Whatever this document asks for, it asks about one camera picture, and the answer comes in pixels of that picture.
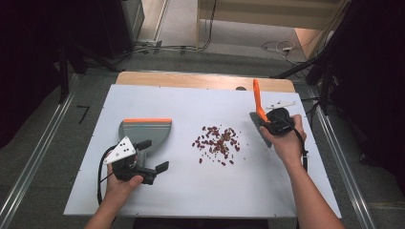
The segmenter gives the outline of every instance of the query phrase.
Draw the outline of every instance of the metal frame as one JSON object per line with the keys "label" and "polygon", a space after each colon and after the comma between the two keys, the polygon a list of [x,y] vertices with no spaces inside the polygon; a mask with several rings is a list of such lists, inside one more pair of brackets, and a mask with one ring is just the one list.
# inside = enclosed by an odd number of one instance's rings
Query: metal frame
{"label": "metal frame", "polygon": [[[309,88],[309,96],[317,97],[318,93],[311,87]],[[325,136],[327,137],[328,143],[330,145],[331,152],[333,154],[334,160],[336,162],[337,168],[339,169],[340,175],[342,176],[343,182],[348,191],[349,197],[351,199],[353,209],[357,214],[358,221],[362,228],[376,228],[372,215],[370,214],[369,208],[366,201],[363,199],[363,195],[357,182],[354,178],[352,170],[346,160],[346,157],[340,147],[339,141],[334,133],[334,130],[330,124],[330,118],[322,113],[322,110],[318,107],[316,109],[319,121],[321,122],[322,128],[324,129]]]}
{"label": "metal frame", "polygon": [[161,24],[163,23],[163,17],[166,14],[166,10],[167,10],[168,5],[169,5],[169,0],[164,0],[163,8],[161,9],[161,12],[160,12],[159,22],[158,22],[158,24],[156,26],[155,34],[154,34],[154,37],[153,37],[154,41],[157,41],[158,38],[159,38]]}
{"label": "metal frame", "polygon": [[62,121],[65,113],[72,102],[77,86],[79,84],[78,75],[75,73],[71,80],[71,92],[68,94],[67,99],[62,104],[59,104],[49,122],[44,134],[39,139],[38,144],[32,152],[30,159],[24,167],[23,172],[20,174],[18,180],[12,186],[5,203],[0,212],[0,228],[8,228],[18,206],[20,205],[23,197],[28,191],[33,177],[39,168],[48,148],[53,140],[54,135]]}

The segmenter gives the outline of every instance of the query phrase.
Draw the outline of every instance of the wire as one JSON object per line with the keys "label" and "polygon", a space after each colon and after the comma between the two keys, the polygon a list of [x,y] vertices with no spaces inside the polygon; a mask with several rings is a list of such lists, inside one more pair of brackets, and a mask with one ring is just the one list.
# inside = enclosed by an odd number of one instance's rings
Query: wire
{"label": "wire", "polygon": [[306,102],[306,101],[313,101],[313,100],[319,100],[319,99],[321,99],[321,97],[301,98],[301,101]]}
{"label": "wire", "polygon": [[100,181],[100,183],[102,183],[102,181],[104,181],[106,178],[110,177],[112,174],[113,174],[113,173],[109,174],[107,177],[105,177],[104,179],[102,179],[102,180]]}
{"label": "wire", "polygon": [[270,115],[273,116],[273,117],[275,117],[275,118],[277,118],[277,119],[279,119],[280,121],[284,122],[285,124],[287,124],[287,125],[295,132],[295,134],[297,135],[298,140],[300,141],[301,146],[302,146],[303,166],[304,166],[304,169],[305,169],[306,171],[308,171],[308,157],[307,157],[308,151],[305,149],[305,141],[304,141],[303,137],[301,136],[301,134],[298,132],[297,129],[295,129],[294,126],[292,126],[291,124],[289,124],[289,123],[288,123],[287,121],[285,121],[283,118],[281,118],[281,117],[279,117],[279,116],[277,116],[277,115],[274,115],[274,114],[270,114]]}
{"label": "wire", "polygon": [[160,47],[151,47],[151,46],[146,46],[142,48],[138,48],[132,52],[129,53],[137,53],[137,52],[145,52],[149,50],[167,50],[167,51],[189,51],[189,52],[203,52],[205,51],[209,45],[211,44],[211,38],[212,38],[212,25],[214,23],[214,16],[215,16],[215,9],[217,8],[217,0],[214,2],[214,6],[211,12],[211,18],[209,22],[209,35],[208,35],[208,40],[204,43],[202,47],[196,47],[194,46],[160,46]]}
{"label": "wire", "polygon": [[297,78],[306,78],[306,77],[307,77],[307,75],[306,75],[305,73],[303,73],[303,71],[300,71],[300,73],[301,73],[301,75],[303,75],[304,77],[298,75],[297,73],[295,73],[294,75],[295,75]]}
{"label": "wire", "polygon": [[313,126],[313,117],[315,116],[316,107],[318,107],[319,105],[321,105],[321,102],[318,100],[318,102],[314,103],[312,105],[312,107],[306,112],[306,115],[310,113],[309,127],[311,130],[312,130],[312,126]]}
{"label": "wire", "polygon": [[110,153],[110,151],[114,150],[117,145],[108,148],[108,150],[102,155],[101,160],[98,164],[98,174],[97,174],[97,200],[98,205],[102,202],[102,195],[101,195],[101,171],[102,171],[102,164],[104,162],[104,158]]}
{"label": "wire", "polygon": [[[345,5],[341,5],[340,8],[339,8],[339,10],[338,10],[337,12],[341,12],[341,11],[342,11],[342,8],[343,8],[344,6],[345,6]],[[322,31],[324,28],[326,28],[326,27],[327,27],[328,25],[330,25],[334,20],[337,19],[338,15],[339,15],[339,13],[336,13],[336,14],[334,15],[333,19],[332,19],[329,23],[327,23],[318,33],[316,33],[316,35],[308,42],[308,44],[305,44],[305,45],[301,46],[301,48],[304,47],[304,46],[306,46],[306,45],[309,45],[309,44],[315,39],[315,37],[317,37],[317,36],[321,33],[321,31]],[[318,52],[319,52],[319,51],[325,49],[325,47],[326,47],[326,45],[327,45],[327,43],[328,43],[327,41],[328,41],[328,37],[325,37],[324,46],[321,47],[321,48],[319,48],[319,49],[316,51],[316,54],[317,54],[317,55],[318,55]]]}
{"label": "wire", "polygon": [[285,40],[285,41],[278,41],[277,44],[276,44],[276,51],[277,51],[286,61],[288,61],[289,63],[291,63],[291,64],[293,64],[293,65],[298,65],[298,63],[295,63],[295,62],[293,62],[293,61],[291,61],[291,60],[289,60],[289,59],[287,58],[287,55],[289,54],[289,50],[287,51],[286,54],[280,53],[280,51],[279,51],[279,49],[278,49],[278,46],[279,46],[280,43],[285,44],[285,42],[289,42],[289,43],[291,43],[291,44],[293,45],[293,46],[291,47],[291,49],[293,49],[293,48],[295,47],[295,43],[292,42],[292,41],[287,41],[287,40]]}
{"label": "wire", "polygon": [[[128,53],[125,53],[117,62],[112,63],[111,65],[115,66],[119,63],[121,63],[122,61],[124,61],[126,58],[128,58]],[[101,64],[94,64],[94,63],[90,63],[90,62],[86,62],[86,65],[90,68],[99,68],[99,67],[104,67]]]}

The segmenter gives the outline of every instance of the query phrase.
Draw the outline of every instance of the gray floor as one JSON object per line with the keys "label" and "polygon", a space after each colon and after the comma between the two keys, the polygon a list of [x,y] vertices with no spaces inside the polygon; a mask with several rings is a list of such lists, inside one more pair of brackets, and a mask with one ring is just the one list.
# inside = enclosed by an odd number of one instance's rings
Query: gray floor
{"label": "gray floor", "polygon": [[[169,0],[159,32],[162,45],[195,46],[196,15],[197,1]],[[203,47],[208,40],[209,27],[209,20],[200,21],[200,47]],[[277,47],[280,52],[282,48],[295,46],[289,52],[288,59],[293,62],[306,60],[299,48],[300,44],[294,28],[215,20],[211,43],[205,52],[283,60],[284,58],[276,51],[278,41],[284,41]]]}
{"label": "gray floor", "polygon": [[[126,68],[127,71],[227,73],[267,77],[289,69],[290,65],[281,60],[269,63],[264,58],[202,52],[179,55],[178,52],[162,51],[158,54],[133,54],[124,60],[120,67]],[[10,228],[80,228],[86,223],[87,217],[65,217],[63,211],[104,99],[116,79],[117,73],[110,73],[103,67],[91,68],[86,75],[79,77],[75,97],[15,213]],[[296,76],[291,79],[296,82],[295,88],[301,97],[308,97],[308,87],[301,83],[302,79]],[[50,94],[27,120],[14,140],[1,149],[2,201],[50,121],[56,108],[58,93],[59,90],[56,89]],[[77,108],[77,105],[90,106],[81,124],[78,122],[84,111]],[[306,107],[309,109],[311,104],[306,103]],[[338,117],[333,107],[330,107],[330,118],[364,198],[372,206],[370,210],[377,228],[402,228],[405,210],[400,203],[404,202],[404,197],[396,187],[394,178],[381,168],[358,163],[360,152],[349,125]],[[348,192],[331,156],[329,144],[316,118],[313,133],[342,212],[342,220],[348,228],[360,228]],[[114,228],[131,228],[132,223],[133,219],[118,218]],[[272,228],[293,228],[295,220],[274,219],[270,224]]]}

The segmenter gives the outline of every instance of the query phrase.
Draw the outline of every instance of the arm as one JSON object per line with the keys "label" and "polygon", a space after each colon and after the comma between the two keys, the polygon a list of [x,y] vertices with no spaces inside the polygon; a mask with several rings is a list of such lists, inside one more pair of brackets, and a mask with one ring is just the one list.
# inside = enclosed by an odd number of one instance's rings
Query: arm
{"label": "arm", "polygon": [[[307,135],[303,129],[301,116],[295,115],[292,118],[295,129],[305,140]],[[265,127],[261,127],[260,130],[263,136],[273,143],[278,157],[286,166],[291,180],[300,227],[344,228],[302,166],[302,146],[296,134],[290,132],[284,136],[274,136]]]}
{"label": "arm", "polygon": [[[111,174],[112,172],[112,166],[109,164],[107,174]],[[141,176],[134,176],[127,182],[117,180],[115,175],[109,176],[107,178],[107,189],[104,200],[85,226],[85,229],[111,228],[111,224],[117,213],[142,181],[143,177]]]}

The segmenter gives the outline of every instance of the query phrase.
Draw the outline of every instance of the white table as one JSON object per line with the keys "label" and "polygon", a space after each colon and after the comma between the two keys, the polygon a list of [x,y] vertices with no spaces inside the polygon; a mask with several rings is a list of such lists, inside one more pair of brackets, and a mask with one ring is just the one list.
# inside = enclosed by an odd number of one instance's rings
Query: white table
{"label": "white table", "polygon": [[[262,102],[295,101],[291,114],[305,116],[299,95],[262,93]],[[171,117],[169,137],[147,158],[154,168],[166,160],[169,170],[154,185],[141,185],[121,209],[123,216],[159,218],[296,217],[289,178],[281,160],[268,149],[249,118],[254,111],[252,92],[113,85],[108,93],[94,136],[78,171],[65,215],[92,215],[97,208],[96,173],[99,159],[117,144],[118,125],[126,117]],[[191,143],[202,126],[231,127],[239,131],[241,151],[233,165],[204,160]],[[324,165],[304,118],[308,134],[309,175],[341,217]]]}

